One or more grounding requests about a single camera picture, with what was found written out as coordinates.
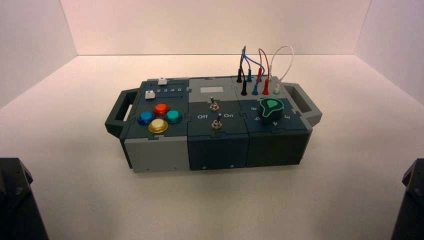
white wall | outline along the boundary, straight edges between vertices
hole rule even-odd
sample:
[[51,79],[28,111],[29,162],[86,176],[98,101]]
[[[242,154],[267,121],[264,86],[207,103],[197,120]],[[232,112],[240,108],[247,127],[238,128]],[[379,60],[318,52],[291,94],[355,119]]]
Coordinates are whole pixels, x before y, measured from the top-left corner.
[[0,108],[76,55],[59,0],[1,0]]
[[61,0],[78,54],[352,54],[370,0]]
[[424,1],[373,0],[355,54],[424,104]]

white table surface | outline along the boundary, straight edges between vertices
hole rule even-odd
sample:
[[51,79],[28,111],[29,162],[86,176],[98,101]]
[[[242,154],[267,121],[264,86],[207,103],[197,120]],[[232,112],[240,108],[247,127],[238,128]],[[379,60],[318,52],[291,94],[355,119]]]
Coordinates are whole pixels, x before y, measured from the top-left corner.
[[[281,76],[289,56],[278,56]],[[297,55],[323,112],[300,165],[135,174],[104,123],[122,90],[228,76],[236,55],[78,56],[0,109],[52,240],[388,239],[424,156],[424,106],[353,55]]]

blue button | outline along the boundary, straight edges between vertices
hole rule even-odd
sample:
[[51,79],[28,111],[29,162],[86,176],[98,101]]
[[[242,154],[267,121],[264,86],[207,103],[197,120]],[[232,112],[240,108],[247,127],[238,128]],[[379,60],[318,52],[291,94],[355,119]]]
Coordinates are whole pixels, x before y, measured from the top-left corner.
[[155,119],[155,115],[151,111],[144,111],[137,118],[137,122],[141,125],[149,125],[151,121]]

arcade button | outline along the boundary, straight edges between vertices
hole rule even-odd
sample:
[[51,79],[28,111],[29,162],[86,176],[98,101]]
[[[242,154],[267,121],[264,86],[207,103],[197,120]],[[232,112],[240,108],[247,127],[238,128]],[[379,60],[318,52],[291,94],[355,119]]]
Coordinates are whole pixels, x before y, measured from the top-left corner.
[[151,121],[151,123],[148,125],[148,130],[154,134],[163,133],[167,129],[168,129],[168,123],[161,118],[156,118],[155,120]]
[[170,108],[165,103],[159,103],[154,107],[153,113],[156,116],[164,116]]
[[176,124],[181,121],[181,114],[177,110],[170,110],[165,115],[165,120],[170,124]]
[[153,112],[151,111],[144,111],[138,116],[137,122],[140,125],[149,125],[151,121],[155,119],[155,115],[153,115]]

red button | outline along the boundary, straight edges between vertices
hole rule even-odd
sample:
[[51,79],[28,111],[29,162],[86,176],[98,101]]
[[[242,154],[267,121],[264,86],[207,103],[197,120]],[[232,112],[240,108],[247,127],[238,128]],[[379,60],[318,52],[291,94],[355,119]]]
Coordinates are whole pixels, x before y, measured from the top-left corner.
[[170,110],[170,108],[165,103],[159,103],[154,107],[154,114],[156,116],[163,116],[167,114],[167,112]]

